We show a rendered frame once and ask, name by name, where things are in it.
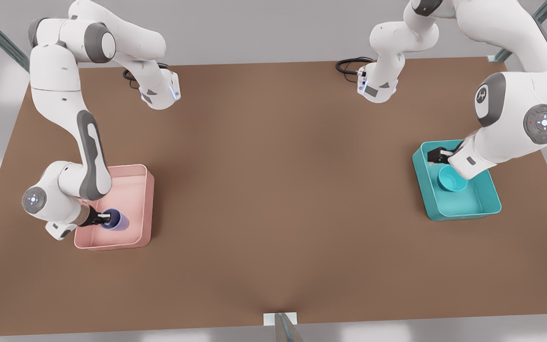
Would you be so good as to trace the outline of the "purple cup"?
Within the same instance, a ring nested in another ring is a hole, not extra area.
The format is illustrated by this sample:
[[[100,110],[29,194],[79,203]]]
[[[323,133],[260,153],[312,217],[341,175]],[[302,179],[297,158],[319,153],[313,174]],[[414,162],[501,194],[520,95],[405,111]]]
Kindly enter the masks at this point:
[[[108,231],[124,231],[130,225],[130,221],[124,213],[117,209],[107,209],[99,215],[100,227]]]

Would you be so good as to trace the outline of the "teal plastic box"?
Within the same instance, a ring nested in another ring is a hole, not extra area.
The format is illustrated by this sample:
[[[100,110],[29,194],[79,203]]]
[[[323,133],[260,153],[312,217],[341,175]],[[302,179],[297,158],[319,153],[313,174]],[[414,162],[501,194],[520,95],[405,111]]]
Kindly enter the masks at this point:
[[[427,153],[438,147],[453,150],[460,143],[460,139],[424,142],[412,156],[424,207],[432,221],[479,219],[501,211],[499,195],[489,171],[470,179],[461,192],[447,192],[438,186],[438,171],[446,164],[430,164]]]

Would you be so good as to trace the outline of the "teal bowl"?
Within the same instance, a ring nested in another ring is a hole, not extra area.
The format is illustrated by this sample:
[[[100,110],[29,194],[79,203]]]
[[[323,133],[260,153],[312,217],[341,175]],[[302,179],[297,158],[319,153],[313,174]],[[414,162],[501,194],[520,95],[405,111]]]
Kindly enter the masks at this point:
[[[468,181],[451,165],[441,167],[437,175],[438,186],[447,192],[461,192],[467,188]]]

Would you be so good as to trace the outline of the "pink plastic box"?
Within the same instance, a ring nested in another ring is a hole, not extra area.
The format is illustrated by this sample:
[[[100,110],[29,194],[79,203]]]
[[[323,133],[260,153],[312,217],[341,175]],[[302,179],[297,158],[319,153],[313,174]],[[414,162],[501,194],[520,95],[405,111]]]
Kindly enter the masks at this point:
[[[108,168],[112,177],[109,193],[88,204],[98,212],[119,210],[129,221],[122,231],[98,226],[75,229],[78,249],[93,251],[145,247],[151,240],[154,177],[145,165],[117,165]]]

